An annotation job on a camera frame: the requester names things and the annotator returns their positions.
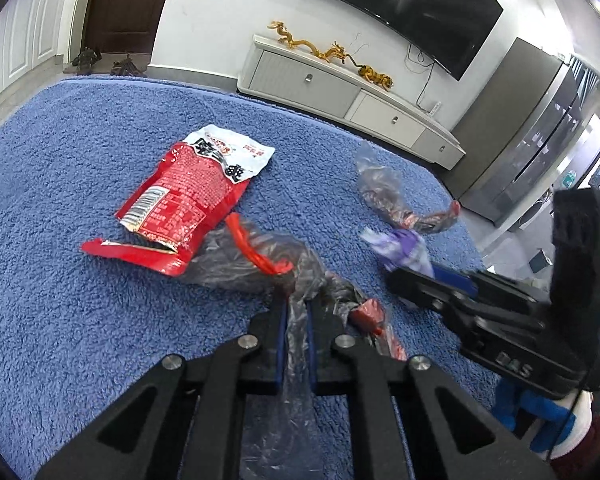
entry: stainless steel refrigerator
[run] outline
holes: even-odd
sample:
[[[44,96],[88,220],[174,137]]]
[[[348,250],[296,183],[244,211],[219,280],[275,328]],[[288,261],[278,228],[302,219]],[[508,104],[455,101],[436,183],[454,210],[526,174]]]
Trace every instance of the stainless steel refrigerator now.
[[[462,206],[498,225],[562,153],[581,120],[570,67],[518,38],[453,129],[467,156],[442,179]]]

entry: drawer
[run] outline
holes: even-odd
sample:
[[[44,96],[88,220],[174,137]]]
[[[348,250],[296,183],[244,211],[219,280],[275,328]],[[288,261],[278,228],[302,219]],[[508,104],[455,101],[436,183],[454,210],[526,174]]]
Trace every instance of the drawer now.
[[[295,59],[264,51],[249,89],[342,118],[360,89]]]
[[[367,94],[351,118],[352,123],[377,132],[397,144],[410,148],[425,127],[407,114]]]
[[[456,145],[428,128],[425,128],[423,134],[413,143],[411,151],[448,170],[454,167],[464,155]]]

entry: white label on snack bag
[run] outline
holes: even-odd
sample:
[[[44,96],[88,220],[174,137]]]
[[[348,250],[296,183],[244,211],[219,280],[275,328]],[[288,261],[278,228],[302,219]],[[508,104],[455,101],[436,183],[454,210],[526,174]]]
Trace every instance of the white label on snack bag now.
[[[218,162],[226,177],[234,183],[260,173],[275,151],[243,134],[214,124],[190,133],[182,142],[193,147],[197,155]]]

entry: tile floor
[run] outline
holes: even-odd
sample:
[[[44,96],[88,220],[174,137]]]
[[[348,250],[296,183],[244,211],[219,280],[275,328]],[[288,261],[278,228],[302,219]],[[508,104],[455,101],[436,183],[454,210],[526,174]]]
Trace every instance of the tile floor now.
[[[50,59],[10,85],[0,95],[0,126],[37,92],[68,77],[69,75],[62,73],[65,67],[54,64],[54,60]],[[491,222],[468,210],[462,210],[461,219],[487,268],[493,267],[493,272],[509,278],[525,279],[533,276],[528,265],[533,255],[528,254],[529,248],[523,246],[516,234],[505,232],[492,241],[496,228]]]
[[[487,269],[517,280],[534,277],[528,263],[534,254],[529,253],[516,233],[505,231],[494,242],[489,242],[485,248],[482,248],[485,240],[487,242],[490,240],[496,227],[480,215],[467,209],[462,210],[461,219],[478,247],[482,262]],[[548,274],[550,272],[544,270],[542,276],[536,275],[536,278],[546,279]]]
[[[115,61],[122,61],[127,54],[110,54],[109,52],[102,53],[102,59],[94,63],[92,71],[94,74],[109,74],[113,68]],[[130,54],[134,65],[140,72],[145,72],[147,65],[151,62],[151,54]],[[65,74],[75,74],[78,70],[77,66],[68,65],[64,69]]]

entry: crumpled plastic wrapper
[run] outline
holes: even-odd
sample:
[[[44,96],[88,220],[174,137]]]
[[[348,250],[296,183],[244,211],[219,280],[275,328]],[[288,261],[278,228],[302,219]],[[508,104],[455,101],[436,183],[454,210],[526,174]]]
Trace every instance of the crumpled plastic wrapper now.
[[[356,153],[358,190],[365,203],[381,218],[398,229],[413,229],[419,234],[436,234],[453,227],[460,216],[460,203],[453,200],[447,211],[418,215],[411,209],[401,189],[400,174],[382,166],[368,142],[362,142]]]
[[[430,278],[434,277],[427,245],[416,231],[394,229],[391,233],[376,233],[365,227],[360,238],[371,246],[378,260],[389,272],[411,269]]]

